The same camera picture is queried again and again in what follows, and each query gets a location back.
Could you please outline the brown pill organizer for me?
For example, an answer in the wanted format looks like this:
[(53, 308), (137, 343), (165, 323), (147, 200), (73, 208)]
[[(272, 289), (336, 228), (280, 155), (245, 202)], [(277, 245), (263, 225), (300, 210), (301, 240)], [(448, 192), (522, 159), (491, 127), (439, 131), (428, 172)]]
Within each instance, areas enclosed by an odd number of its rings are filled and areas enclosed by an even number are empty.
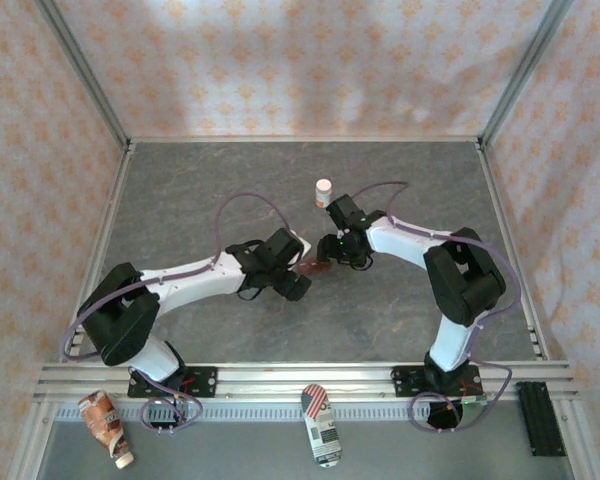
[(311, 258), (300, 262), (296, 271), (304, 276), (311, 277), (329, 271), (332, 268), (332, 263), (329, 261), (322, 262), (317, 258)]

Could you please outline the flag print can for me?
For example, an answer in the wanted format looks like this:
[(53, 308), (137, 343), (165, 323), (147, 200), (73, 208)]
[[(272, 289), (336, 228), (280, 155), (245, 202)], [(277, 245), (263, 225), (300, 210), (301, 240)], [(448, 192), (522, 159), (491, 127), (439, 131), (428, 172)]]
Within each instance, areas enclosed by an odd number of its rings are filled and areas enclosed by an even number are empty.
[(316, 464), (322, 468), (336, 466), (342, 446), (326, 389), (318, 384), (306, 386), (301, 393), (301, 408)]

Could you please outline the orange patterned backdrop cloth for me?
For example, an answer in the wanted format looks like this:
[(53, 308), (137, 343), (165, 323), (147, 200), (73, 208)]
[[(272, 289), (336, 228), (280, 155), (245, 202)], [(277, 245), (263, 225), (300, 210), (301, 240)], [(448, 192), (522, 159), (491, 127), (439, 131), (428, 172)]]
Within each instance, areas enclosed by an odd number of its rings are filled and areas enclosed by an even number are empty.
[[(551, 0), (57, 0), (125, 132), (475, 136)], [(0, 0), (0, 480), (121, 152), (33, 0)], [(574, 0), (489, 149), (600, 453), (600, 0)]]

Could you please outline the brown squeeze bottle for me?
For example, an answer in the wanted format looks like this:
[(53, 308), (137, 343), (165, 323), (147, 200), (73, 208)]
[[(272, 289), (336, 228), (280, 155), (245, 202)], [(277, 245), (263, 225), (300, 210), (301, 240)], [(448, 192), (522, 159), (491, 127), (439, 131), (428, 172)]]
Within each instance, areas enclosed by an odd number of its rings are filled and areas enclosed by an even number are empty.
[(107, 450), (115, 466), (122, 470), (131, 465), (135, 458), (109, 395), (104, 390), (97, 390), (82, 398), (78, 408), (91, 435)]

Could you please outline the black ribbed strip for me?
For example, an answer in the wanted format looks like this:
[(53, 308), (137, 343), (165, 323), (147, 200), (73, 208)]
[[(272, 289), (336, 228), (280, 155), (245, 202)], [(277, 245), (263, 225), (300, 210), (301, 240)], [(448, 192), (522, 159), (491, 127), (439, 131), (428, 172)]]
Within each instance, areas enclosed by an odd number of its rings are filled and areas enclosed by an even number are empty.
[(547, 384), (517, 382), (516, 391), (532, 455), (565, 457), (566, 448)]

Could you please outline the aluminium table edge rail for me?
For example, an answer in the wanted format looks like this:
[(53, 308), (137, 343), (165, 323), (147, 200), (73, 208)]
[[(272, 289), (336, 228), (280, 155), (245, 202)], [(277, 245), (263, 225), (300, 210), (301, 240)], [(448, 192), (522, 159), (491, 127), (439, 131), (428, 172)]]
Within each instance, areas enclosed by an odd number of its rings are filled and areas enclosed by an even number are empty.
[(104, 204), (104, 210), (101, 215), (96, 239), (87, 262), (86, 271), (79, 290), (75, 310), (78, 310), (83, 302), (89, 297), (100, 278), (106, 251), (111, 238), (111, 232), (124, 190), (130, 162), (136, 146), (137, 143), (131, 139), (125, 148), (120, 163), (116, 169), (113, 184), (109, 190), (108, 197)]
[(501, 195), (500, 188), (497, 185), (494, 171), (489, 164), (487, 154), (478, 143), (475, 144), (475, 147), (489, 188), (496, 216), (498, 218), (507, 256), (518, 277), (521, 309), (527, 324), (529, 338), (534, 349), (536, 359), (538, 361), (551, 360), (548, 344), (542, 331), (534, 301), (530, 296), (528, 282), (526, 281), (525, 272), (522, 268), (521, 260), (516, 249), (512, 224), (507, 218), (505, 212), (505, 203), (503, 202), (504, 197)]
[(475, 135), (434, 136), (298, 136), (298, 135), (225, 135), (225, 136), (134, 136), (130, 145), (158, 143), (330, 143), (330, 142), (389, 142), (389, 143), (471, 143), (479, 142)]

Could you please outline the aluminium cross rail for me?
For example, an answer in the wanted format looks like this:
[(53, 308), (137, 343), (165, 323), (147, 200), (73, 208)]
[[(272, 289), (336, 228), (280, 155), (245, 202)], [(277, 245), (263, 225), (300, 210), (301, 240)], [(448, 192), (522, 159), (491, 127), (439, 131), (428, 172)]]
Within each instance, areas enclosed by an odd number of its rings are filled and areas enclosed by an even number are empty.
[[(512, 378), (502, 398), (515, 397), (515, 385), (544, 382), (555, 400), (578, 396), (579, 388), (566, 361), (511, 361)], [(319, 384), (335, 403), (392, 402), (396, 399), (391, 362), (366, 363), (224, 363), (218, 366), (215, 396), (220, 402), (292, 403), (309, 384)], [(103, 389), (126, 396), (130, 375), (123, 367), (51, 363), (42, 367), (33, 397), (38, 401), (73, 401)]]

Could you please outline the aluminium frame post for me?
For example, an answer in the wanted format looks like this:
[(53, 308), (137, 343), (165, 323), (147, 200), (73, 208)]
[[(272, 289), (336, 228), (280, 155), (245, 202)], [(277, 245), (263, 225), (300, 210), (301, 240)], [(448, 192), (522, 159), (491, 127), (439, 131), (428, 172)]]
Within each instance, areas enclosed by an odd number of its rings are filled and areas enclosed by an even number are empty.
[(574, 0), (551, 0), (539, 26), (523, 50), (520, 61), (507, 83), (495, 109), (477, 137), (481, 151), (486, 151), (495, 141), (498, 132), (518, 100), (522, 90), (534, 73), (546, 49), (573, 5)]
[(84, 86), (115, 143), (122, 151), (126, 151), (130, 144), (130, 137), (125, 132), (118, 115), (56, 0), (33, 0), (33, 3), (56, 37), (61, 50)]

